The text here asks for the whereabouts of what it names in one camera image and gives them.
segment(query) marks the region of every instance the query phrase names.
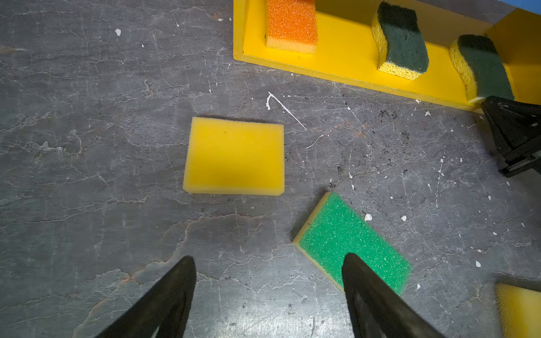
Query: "white paint speck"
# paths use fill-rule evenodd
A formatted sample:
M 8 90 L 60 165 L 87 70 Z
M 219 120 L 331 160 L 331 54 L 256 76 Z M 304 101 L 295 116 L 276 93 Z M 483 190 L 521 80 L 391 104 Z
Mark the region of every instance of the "white paint speck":
M 272 97 L 272 98 L 274 98 L 274 99 L 282 106 L 282 108 L 284 108 L 291 116 L 293 116 L 293 118 L 294 118 L 294 119 L 295 119 L 295 120 L 296 120 L 296 121 L 297 121 L 304 129 L 305 129 L 305 130 L 308 130 L 308 129 L 306 129 L 306 127 L 304 126 L 304 124 L 302 124 L 302 123 L 299 121 L 299 119 L 297 119 L 297 118 L 295 117 L 295 115 L 293 115 L 293 114 L 289 111 L 289 109 L 287 109 L 286 106 L 283 105 L 283 104 L 280 102 L 280 100 L 278 100 L 278 99 L 276 98 L 276 96 L 274 96 L 270 91 L 269 91 L 268 93 L 269 93 L 269 96 L 267 97 L 267 110 L 270 110 L 270 108 L 271 108 L 271 106 L 269 105 L 269 100 L 270 100 L 270 98 Z

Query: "green sponge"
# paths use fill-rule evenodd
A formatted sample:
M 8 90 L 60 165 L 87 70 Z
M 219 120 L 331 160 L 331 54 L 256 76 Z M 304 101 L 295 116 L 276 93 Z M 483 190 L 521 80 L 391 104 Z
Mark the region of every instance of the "green sponge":
M 341 291 L 344 291 L 342 265 L 348 253 L 357 254 L 397 294 L 404 290 L 412 269 L 336 193 L 323 196 L 293 244 Z

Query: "wavy sponge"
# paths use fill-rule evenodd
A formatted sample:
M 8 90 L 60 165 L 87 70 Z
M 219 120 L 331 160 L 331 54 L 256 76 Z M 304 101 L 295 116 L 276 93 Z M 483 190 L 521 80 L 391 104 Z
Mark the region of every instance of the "wavy sponge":
M 541 337 L 541 292 L 496 284 L 504 338 Z
M 413 9 L 382 2 L 371 26 L 379 50 L 378 70 L 410 80 L 426 72 L 428 52 Z
M 267 47 L 314 54 L 317 44 L 314 0 L 267 0 Z
M 407 283 L 412 266 L 336 193 L 326 193 L 293 240 L 340 290 L 342 264 L 357 254 L 397 294 Z
M 489 96 L 514 100 L 502 59 L 492 40 L 461 35 L 449 47 L 451 62 L 466 85 L 466 99 L 480 102 Z

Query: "yellow sponge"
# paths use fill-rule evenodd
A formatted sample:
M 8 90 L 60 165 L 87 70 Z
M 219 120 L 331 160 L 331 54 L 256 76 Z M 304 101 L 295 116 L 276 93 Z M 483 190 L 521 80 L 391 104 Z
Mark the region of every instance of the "yellow sponge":
M 192 118 L 183 189 L 195 194 L 282 194 L 283 125 Z
M 496 299 L 505 338 L 541 337 L 541 292 L 497 283 Z

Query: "yellow tray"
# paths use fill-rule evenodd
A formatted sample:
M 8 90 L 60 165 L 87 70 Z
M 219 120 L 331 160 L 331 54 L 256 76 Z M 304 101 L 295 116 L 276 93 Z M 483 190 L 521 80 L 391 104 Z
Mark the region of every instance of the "yellow tray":
M 510 34 L 511 36 L 505 41 L 498 41 L 499 24 L 494 27 L 491 24 L 415 0 L 390 1 L 417 12 L 419 27 L 426 41 L 430 58 L 428 70 L 414 81 L 410 81 L 377 70 L 378 50 L 372 37 L 370 21 L 380 2 L 380 0 L 316 0 L 319 42 L 315 54 L 307 55 L 265 47 L 265 0 L 235 0 L 234 58 L 421 101 L 480 111 L 479 105 L 466 100 L 464 84 L 451 63 L 447 47 L 461 34 L 487 33 L 506 61 L 507 53 L 502 53 L 500 48 L 507 48 L 509 44 L 507 40 L 515 41 L 517 37 Z M 510 22 L 506 23 L 506 30 L 509 26 L 515 25 L 515 21 L 524 20 L 522 12 L 525 11 L 516 10 L 503 20 L 515 15 Z M 541 37 L 540 16 L 525 13 L 528 20 L 533 20 L 532 24 L 526 25 L 532 30 L 529 33 L 536 34 L 536 38 L 539 39 Z M 529 51 L 541 48 L 533 47 L 532 44 L 535 43 L 530 41 L 523 47 Z M 535 52 L 535 56 L 530 58 L 539 60 L 541 54 L 537 50 Z M 536 71 L 539 72 L 540 63 L 531 62 L 521 67 L 519 72 L 521 82 L 524 80 L 522 77 L 529 77 L 530 71 L 535 72 L 537 69 Z M 506 65 L 506 68 L 516 100 L 541 104 L 541 98 L 537 95 L 538 88 L 541 87 L 539 76 L 537 79 L 530 79 L 515 86 L 513 65 L 509 67 Z

